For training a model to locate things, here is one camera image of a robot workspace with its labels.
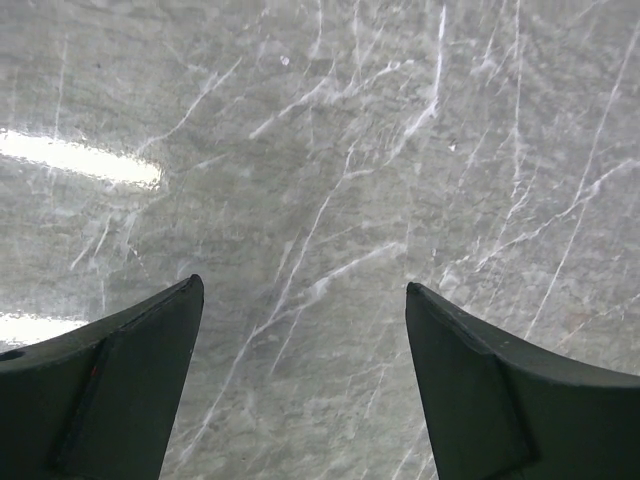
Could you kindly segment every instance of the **gray marble surface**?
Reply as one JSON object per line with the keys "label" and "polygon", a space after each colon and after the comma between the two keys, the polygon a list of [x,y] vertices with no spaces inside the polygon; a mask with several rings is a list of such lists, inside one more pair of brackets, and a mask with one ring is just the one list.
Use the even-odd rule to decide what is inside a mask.
{"label": "gray marble surface", "polygon": [[419,281],[640,374],[637,0],[4,0],[0,337],[191,273],[163,479],[435,479]]}

